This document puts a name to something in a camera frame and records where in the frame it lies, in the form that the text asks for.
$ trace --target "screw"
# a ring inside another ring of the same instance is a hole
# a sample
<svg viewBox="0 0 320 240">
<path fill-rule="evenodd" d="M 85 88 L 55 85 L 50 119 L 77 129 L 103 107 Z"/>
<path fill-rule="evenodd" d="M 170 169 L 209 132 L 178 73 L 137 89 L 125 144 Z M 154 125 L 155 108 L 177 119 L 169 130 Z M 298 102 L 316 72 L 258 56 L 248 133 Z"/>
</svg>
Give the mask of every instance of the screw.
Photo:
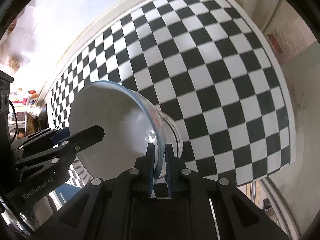
<svg viewBox="0 0 320 240">
<path fill-rule="evenodd" d="M 183 175 L 190 175 L 190 174 L 191 174 L 191 170 L 189 170 L 189 169 L 182 169 L 182 170 L 181 170 L 181 173 L 182 173 Z"/>
<path fill-rule="evenodd" d="M 130 172 L 130 174 L 132 174 L 132 175 L 136 175 L 136 174 L 139 173 L 139 169 L 137 169 L 137 168 L 132 168 L 132 169 L 129 170 L 129 172 Z"/>
</svg>

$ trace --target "black cable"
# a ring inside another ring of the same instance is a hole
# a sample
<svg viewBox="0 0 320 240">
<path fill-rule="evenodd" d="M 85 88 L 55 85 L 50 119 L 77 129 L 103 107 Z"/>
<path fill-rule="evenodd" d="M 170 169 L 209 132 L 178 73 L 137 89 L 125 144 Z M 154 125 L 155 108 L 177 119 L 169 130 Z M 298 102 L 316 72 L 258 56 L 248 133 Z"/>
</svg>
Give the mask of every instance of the black cable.
<svg viewBox="0 0 320 240">
<path fill-rule="evenodd" d="M 17 133 L 18 133 L 18 120 L 17 120 L 17 115 L 16 115 L 16 111 L 14 109 L 13 103 L 10 100 L 9 100 L 9 103 L 10 103 L 10 106 L 12 107 L 14 118 L 16 119 L 16 131 L 14 133 L 14 136 L 11 139 L 11 144 L 12 144 L 12 142 L 14 141 L 14 139 L 16 138 Z"/>
</svg>

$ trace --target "checkerboard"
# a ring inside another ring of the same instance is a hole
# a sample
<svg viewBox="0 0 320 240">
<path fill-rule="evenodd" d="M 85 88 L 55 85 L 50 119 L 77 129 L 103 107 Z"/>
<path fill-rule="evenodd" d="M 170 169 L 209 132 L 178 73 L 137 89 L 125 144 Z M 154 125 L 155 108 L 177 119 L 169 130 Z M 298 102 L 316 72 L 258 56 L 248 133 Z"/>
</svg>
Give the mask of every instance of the checkerboard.
<svg viewBox="0 0 320 240">
<path fill-rule="evenodd" d="M 249 183 L 291 161 L 291 102 L 266 46 L 227 0 L 146 2 L 93 37 L 57 78 L 54 125 L 69 126 L 85 85 L 117 82 L 174 119 L 188 168 Z"/>
</svg>

